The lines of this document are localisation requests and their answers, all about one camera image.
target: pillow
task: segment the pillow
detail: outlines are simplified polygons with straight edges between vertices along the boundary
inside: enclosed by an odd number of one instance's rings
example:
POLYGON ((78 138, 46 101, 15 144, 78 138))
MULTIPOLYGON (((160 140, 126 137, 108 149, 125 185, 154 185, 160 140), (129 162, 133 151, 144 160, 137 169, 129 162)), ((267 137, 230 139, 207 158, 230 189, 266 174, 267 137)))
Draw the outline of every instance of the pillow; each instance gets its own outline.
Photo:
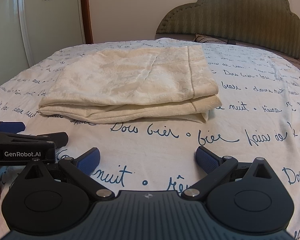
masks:
POLYGON ((194 41, 195 36, 194 34, 169 34, 169 33, 160 33, 156 34, 154 39, 161 39, 161 38, 170 38, 178 41, 194 41))
POLYGON ((227 41, 225 39, 218 39, 206 35, 196 34, 195 35, 195 42, 199 43, 219 43, 219 44, 227 44, 227 41))

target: blue gripper pad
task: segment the blue gripper pad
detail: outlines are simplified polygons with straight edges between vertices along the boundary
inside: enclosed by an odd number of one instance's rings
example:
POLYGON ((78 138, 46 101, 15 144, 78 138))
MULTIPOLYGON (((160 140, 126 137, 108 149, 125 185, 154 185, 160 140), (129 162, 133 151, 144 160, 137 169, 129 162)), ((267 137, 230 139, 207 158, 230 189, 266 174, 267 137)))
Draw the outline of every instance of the blue gripper pad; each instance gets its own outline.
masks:
POLYGON ((26 126, 23 122, 1 122, 0 132, 18 133, 23 132, 26 126))
POLYGON ((86 175, 90 175, 100 163, 100 152, 94 147, 74 160, 74 165, 86 175))
POLYGON ((209 174, 216 168, 218 168, 222 163, 222 158, 218 157, 205 147, 198 147, 195 153, 195 159, 197 164, 207 173, 209 174))

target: headboard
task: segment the headboard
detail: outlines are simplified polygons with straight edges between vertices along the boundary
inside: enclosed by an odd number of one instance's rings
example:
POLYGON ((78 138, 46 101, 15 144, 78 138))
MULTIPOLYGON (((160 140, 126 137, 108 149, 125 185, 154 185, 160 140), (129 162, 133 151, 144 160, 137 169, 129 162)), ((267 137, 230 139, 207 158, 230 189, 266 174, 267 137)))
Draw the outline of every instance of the headboard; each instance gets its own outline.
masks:
POLYGON ((300 19, 288 0, 198 0, 172 9, 157 34, 205 34, 300 59, 300 19))

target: logo emblem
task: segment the logo emblem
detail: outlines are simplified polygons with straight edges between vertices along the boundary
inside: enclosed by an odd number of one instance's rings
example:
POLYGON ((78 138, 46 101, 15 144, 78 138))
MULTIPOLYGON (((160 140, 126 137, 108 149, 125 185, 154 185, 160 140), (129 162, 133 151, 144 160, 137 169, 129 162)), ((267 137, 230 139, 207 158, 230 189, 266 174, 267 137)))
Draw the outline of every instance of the logo emblem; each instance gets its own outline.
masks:
POLYGON ((147 199, 149 199, 149 198, 152 198, 153 195, 151 193, 147 193, 147 194, 144 195, 144 197, 146 197, 147 199))

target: bedsheet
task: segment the bedsheet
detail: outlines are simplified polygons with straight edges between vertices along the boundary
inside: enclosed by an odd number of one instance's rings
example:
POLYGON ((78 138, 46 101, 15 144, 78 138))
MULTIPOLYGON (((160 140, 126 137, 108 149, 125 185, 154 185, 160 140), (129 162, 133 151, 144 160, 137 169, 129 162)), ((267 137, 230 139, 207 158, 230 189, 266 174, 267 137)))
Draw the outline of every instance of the bedsheet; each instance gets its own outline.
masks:
MULTIPOLYGON (((194 44, 163 38, 62 49, 0 87, 0 121, 24 122, 24 134, 67 132, 69 143, 58 150, 57 160, 98 147, 100 165, 91 177, 115 194, 121 189, 182 192, 206 175, 194 160, 200 145, 219 156, 232 155, 239 162, 264 157, 294 201, 287 230, 300 239, 300 71, 282 57, 255 48, 202 44, 223 103, 210 111, 207 124, 140 119, 95 125, 38 113, 39 101, 58 74, 89 53, 105 48, 194 44)), ((0 206, 21 170, 1 168, 0 206)), ((0 237, 8 231, 0 208, 0 237)))

